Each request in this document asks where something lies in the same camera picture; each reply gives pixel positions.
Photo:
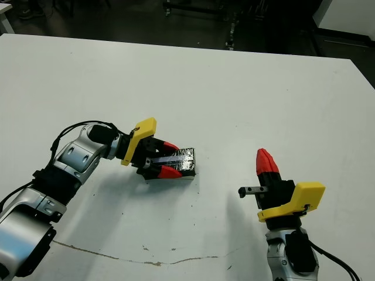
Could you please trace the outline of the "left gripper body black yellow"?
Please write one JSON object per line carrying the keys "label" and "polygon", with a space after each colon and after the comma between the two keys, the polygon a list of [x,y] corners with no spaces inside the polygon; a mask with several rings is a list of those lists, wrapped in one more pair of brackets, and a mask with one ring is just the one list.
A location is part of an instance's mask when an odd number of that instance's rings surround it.
{"label": "left gripper body black yellow", "polygon": [[120,159],[123,166],[136,167],[145,179],[157,179],[162,171],[153,162],[163,152],[164,141],[154,138],[156,119],[151,117],[136,124],[129,135],[123,135]]}

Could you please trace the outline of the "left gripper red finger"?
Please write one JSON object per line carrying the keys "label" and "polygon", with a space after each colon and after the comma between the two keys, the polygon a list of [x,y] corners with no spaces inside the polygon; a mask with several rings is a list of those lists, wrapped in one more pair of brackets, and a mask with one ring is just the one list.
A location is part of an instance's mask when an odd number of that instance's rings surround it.
{"label": "left gripper red finger", "polygon": [[158,150],[161,153],[173,153],[178,151],[179,148],[172,143],[161,140],[158,144]]}
{"label": "left gripper red finger", "polygon": [[153,178],[157,179],[178,179],[182,177],[182,173],[172,167],[165,165],[152,165],[149,168]]}

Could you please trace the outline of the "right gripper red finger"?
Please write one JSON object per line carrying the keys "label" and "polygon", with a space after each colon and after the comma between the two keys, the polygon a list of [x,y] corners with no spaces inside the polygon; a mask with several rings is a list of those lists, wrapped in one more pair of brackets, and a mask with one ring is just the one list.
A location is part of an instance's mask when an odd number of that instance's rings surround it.
{"label": "right gripper red finger", "polygon": [[268,152],[261,148],[256,156],[256,173],[261,186],[268,186],[272,169],[268,158]]}
{"label": "right gripper red finger", "polygon": [[277,182],[280,182],[282,180],[282,177],[274,158],[267,150],[264,150],[264,157],[264,178],[266,181],[266,186],[271,186],[276,184]]}

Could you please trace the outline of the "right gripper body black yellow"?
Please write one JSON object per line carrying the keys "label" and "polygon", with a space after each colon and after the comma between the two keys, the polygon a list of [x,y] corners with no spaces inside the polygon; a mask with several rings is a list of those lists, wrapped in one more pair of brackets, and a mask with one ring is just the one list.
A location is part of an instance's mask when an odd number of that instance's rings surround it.
{"label": "right gripper body black yellow", "polygon": [[272,231],[299,228],[301,217],[317,209],[325,188],[319,182],[295,184],[292,180],[281,180],[267,186],[240,187],[238,193],[241,198],[255,195],[260,209],[258,220]]}

